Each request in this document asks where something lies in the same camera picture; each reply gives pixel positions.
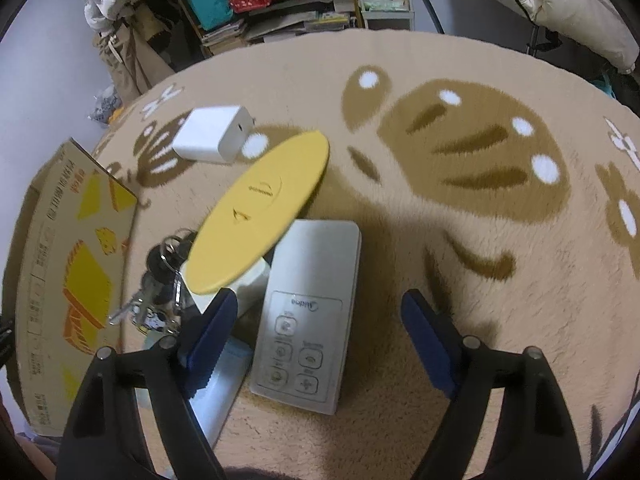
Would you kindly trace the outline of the white power adapter cube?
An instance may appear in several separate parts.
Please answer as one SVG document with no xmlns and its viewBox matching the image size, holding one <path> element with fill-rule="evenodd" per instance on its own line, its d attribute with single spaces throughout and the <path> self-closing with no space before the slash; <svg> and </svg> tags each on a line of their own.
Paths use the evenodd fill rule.
<svg viewBox="0 0 640 480">
<path fill-rule="evenodd" d="M 171 147 L 192 162 L 229 165 L 235 161 L 255 119 L 239 105 L 199 107 L 191 110 L 178 128 Z"/>
</svg>

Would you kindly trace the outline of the stack of books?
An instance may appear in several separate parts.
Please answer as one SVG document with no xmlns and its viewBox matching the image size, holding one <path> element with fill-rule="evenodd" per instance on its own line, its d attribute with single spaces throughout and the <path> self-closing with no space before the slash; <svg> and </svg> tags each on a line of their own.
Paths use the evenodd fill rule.
<svg viewBox="0 0 640 480">
<path fill-rule="evenodd" d="M 205 56 L 214 56 L 247 46 L 244 18 L 225 24 L 202 37 L 201 47 Z"/>
</svg>

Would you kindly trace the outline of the beige patterned round rug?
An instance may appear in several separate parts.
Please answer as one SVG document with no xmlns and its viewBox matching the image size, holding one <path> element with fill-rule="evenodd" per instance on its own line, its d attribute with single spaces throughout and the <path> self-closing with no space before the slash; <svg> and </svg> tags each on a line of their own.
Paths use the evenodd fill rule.
<svg viewBox="0 0 640 480">
<path fill-rule="evenodd" d="M 234 162 L 172 149 L 191 110 L 255 119 Z M 197 228 L 248 165 L 306 130 L 329 140 L 311 219 L 362 253 L 340 404 L 311 414 L 243 390 L 216 444 L 227 474 L 407 479 L 447 401 L 401 325 L 420 289 L 491 347 L 541 348 L 589 477 L 639 474 L 639 116 L 565 70 L 422 32 L 328 32 L 214 56 L 137 99 L 96 159 L 139 196 L 126 287 Z"/>
</svg>

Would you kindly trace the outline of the yellow oval board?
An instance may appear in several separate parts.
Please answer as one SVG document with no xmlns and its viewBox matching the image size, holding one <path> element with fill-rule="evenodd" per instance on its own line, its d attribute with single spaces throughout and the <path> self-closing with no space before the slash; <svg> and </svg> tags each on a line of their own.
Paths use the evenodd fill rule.
<svg viewBox="0 0 640 480">
<path fill-rule="evenodd" d="M 183 267 L 197 295 L 216 292 L 262 258 L 308 202 L 329 160 L 319 131 L 296 134 L 238 177 L 207 216 Z"/>
</svg>

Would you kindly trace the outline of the white remote control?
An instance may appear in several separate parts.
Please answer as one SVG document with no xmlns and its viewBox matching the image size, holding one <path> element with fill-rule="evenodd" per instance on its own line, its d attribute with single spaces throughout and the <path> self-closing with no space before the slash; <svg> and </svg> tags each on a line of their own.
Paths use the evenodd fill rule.
<svg viewBox="0 0 640 480">
<path fill-rule="evenodd" d="M 348 220 L 296 220 L 274 248 L 250 392 L 333 415 L 357 290 L 361 233 Z"/>
</svg>

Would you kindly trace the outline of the cream bedding duvet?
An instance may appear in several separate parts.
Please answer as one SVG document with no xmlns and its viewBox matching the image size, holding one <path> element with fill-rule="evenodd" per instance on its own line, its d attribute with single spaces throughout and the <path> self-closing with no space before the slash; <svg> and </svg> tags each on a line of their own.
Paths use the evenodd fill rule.
<svg viewBox="0 0 640 480">
<path fill-rule="evenodd" d="M 639 45 L 611 0 L 497 0 L 538 26 L 606 58 L 619 72 L 636 69 Z"/>
</svg>

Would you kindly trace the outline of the beige hanging trousers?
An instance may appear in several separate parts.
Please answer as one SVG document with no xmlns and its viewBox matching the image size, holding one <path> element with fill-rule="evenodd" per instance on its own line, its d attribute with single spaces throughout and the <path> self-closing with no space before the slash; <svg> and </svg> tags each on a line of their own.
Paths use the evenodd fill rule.
<svg viewBox="0 0 640 480">
<path fill-rule="evenodd" d="M 131 104 L 175 73 L 150 40 L 167 47 L 170 32 L 146 4 L 115 22 L 108 32 L 98 32 L 94 36 L 93 45 L 98 49 L 115 92 L 124 105 Z"/>
</svg>

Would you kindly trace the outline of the white square box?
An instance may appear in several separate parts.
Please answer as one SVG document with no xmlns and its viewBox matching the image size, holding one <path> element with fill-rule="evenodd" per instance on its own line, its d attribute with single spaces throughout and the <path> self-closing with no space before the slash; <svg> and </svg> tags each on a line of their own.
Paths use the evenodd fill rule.
<svg viewBox="0 0 640 480">
<path fill-rule="evenodd" d="M 238 318 L 242 318 L 252 307 L 262 302 L 266 293 L 269 274 L 269 263 L 264 258 L 260 258 L 234 282 L 226 285 L 226 288 L 232 290 L 235 294 L 236 302 L 238 303 L 236 308 L 236 316 Z M 204 295 L 197 294 L 190 287 L 187 287 L 186 290 L 190 292 L 194 304 L 201 313 L 205 312 L 218 294 L 218 289 Z"/>
</svg>

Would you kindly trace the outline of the brown cardboard box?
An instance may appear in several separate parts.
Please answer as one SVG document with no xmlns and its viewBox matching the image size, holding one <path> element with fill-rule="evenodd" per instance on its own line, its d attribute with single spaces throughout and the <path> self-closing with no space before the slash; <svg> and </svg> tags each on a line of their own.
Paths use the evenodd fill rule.
<svg viewBox="0 0 640 480">
<path fill-rule="evenodd" d="M 96 350 L 119 345 L 108 317 L 122 302 L 136 208 L 134 193 L 74 140 L 27 189 L 2 304 L 14 318 L 9 384 L 37 434 L 62 436 Z"/>
</svg>

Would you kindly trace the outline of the key bunch with card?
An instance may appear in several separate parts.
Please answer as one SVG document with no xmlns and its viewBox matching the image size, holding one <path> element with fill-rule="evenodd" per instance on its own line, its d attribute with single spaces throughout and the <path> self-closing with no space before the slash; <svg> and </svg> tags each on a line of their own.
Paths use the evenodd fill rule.
<svg viewBox="0 0 640 480">
<path fill-rule="evenodd" d="M 108 324 L 115 326 L 129 318 L 142 334 L 178 333 L 184 310 L 194 305 L 180 269 L 195 237 L 195 231 L 182 229 L 154 245 L 146 255 L 139 289 L 108 315 Z"/>
</svg>

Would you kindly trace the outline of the wooden bookshelf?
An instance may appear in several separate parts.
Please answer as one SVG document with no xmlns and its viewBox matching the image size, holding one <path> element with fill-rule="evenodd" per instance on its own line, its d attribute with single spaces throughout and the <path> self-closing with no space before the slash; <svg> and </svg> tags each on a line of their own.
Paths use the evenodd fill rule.
<svg viewBox="0 0 640 480">
<path fill-rule="evenodd" d="M 208 32 L 201 28 L 186 0 L 178 0 L 178 3 L 201 47 L 202 37 Z M 244 18 L 247 24 L 247 47 L 315 32 L 341 32 L 363 26 L 358 0 L 272 0 L 262 9 L 233 12 L 230 22 L 239 18 Z"/>
</svg>

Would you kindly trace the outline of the light blue gadget with strap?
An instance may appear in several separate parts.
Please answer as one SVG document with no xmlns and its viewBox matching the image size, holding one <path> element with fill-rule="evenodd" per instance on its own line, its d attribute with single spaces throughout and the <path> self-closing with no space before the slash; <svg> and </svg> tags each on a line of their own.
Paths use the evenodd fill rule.
<svg viewBox="0 0 640 480">
<path fill-rule="evenodd" d="M 209 376 L 206 387 L 198 390 L 190 400 L 192 411 L 211 446 L 214 446 L 220 437 L 252 359 L 253 350 L 250 346 L 230 337 L 222 349 L 213 373 Z"/>
</svg>

